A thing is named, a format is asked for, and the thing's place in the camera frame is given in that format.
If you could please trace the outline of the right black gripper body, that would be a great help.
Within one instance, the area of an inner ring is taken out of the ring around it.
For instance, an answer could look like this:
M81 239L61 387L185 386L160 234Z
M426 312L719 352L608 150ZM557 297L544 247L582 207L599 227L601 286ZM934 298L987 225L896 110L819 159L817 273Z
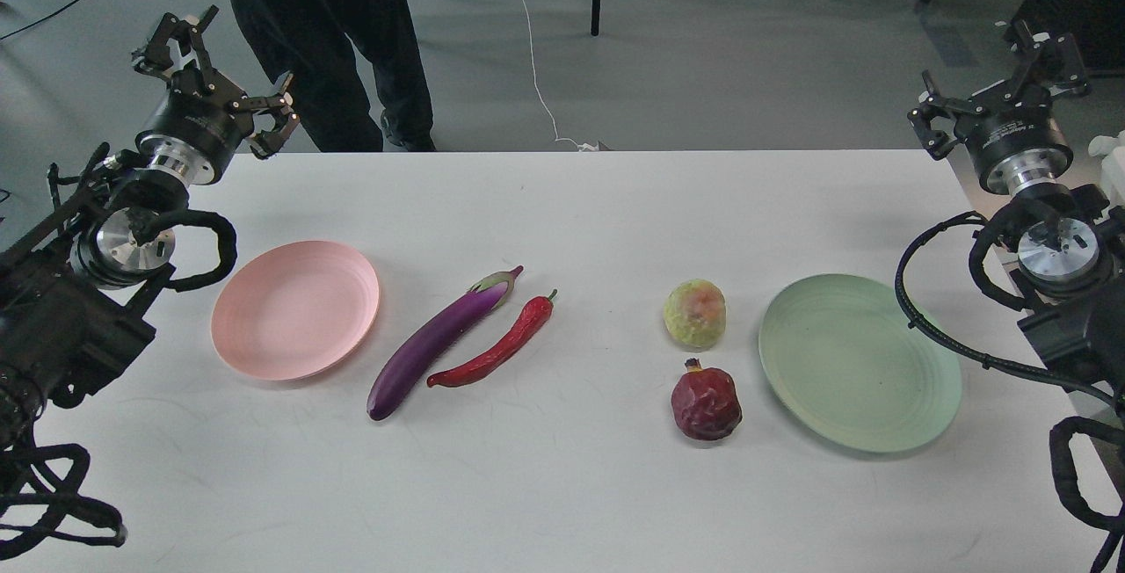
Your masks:
M1073 151L1058 128L1048 90L981 90L972 102L958 116L958 141L986 193L1012 196L1071 168Z

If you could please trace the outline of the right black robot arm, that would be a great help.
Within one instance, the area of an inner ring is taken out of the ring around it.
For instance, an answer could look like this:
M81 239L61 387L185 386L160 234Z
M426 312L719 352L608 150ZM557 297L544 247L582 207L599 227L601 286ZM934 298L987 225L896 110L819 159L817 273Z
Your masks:
M1074 38L1034 33L1023 20L1012 21L1010 33L1017 59L1011 77L953 98L940 93L932 73L924 71L924 92L908 113L933 160L965 147L980 188L1007 203L992 216L968 211L924 231L897 262L893 290L909 326L950 352L984 369L1089 395L1107 406L1113 424L1066 417L1053 426L1048 453L1058 501L1106 536L1094 557L1094 572L1109 564L1122 570L1122 514L1097 512L1084 500L1071 449L1073 438L1082 435L1122 453L1122 207L1112 205L1097 185L1070 188L1061 180L1074 153L1058 128L1053 104L1090 92ZM904 289L904 269L916 252L940 233L969 225L976 226L969 277L983 296L1022 313L1018 328L1040 367L960 342L924 317Z

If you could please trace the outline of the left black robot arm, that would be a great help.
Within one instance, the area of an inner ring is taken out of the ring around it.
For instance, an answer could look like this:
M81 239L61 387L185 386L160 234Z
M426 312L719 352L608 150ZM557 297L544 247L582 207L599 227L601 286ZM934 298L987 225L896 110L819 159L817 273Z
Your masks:
M253 97L214 68L202 36L217 14L158 20L132 66L163 81L165 93L134 146L102 143L75 176L52 165L52 212L4 250L1 501L4 511L32 505L40 514L3 523L3 559L44 540L124 544L122 513L81 493L88 450L40 447L33 427L50 404L72 409L137 360L156 335L145 315L161 292L201 289L233 272L236 229L194 211L189 190L220 181L241 145L274 156L298 126L290 74Z

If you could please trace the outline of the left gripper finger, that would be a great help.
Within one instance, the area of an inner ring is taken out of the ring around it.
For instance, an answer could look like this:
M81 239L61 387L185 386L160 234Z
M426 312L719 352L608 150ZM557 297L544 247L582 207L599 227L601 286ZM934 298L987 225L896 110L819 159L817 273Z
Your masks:
M241 96L228 101L228 114L236 124L238 136L258 160L276 156L299 125L289 91L292 80L292 72L284 72L274 81L270 95Z
M169 90L216 90L216 69L205 48L202 33L220 12L208 7L200 17L165 14L148 41L130 54L133 70L164 81Z

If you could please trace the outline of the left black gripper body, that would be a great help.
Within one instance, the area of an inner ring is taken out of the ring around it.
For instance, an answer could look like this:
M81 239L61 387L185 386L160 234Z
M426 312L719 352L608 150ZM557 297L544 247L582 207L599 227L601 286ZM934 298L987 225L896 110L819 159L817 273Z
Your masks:
M169 91L135 137L146 168L184 187L220 181L243 133L236 118L201 97Z

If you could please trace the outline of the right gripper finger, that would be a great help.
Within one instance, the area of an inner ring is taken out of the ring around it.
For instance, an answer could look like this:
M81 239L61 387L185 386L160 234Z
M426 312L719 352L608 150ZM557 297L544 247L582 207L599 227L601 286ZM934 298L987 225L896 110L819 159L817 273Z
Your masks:
M1084 59L1071 33L1033 33L1022 19L1010 23L1017 65L1004 84L1004 101L1048 102L1092 92Z
M940 161L968 138L962 123L968 124L969 117L976 116L976 102L944 96L929 71L921 72L921 80L924 91L916 107L908 111L908 120L922 150Z

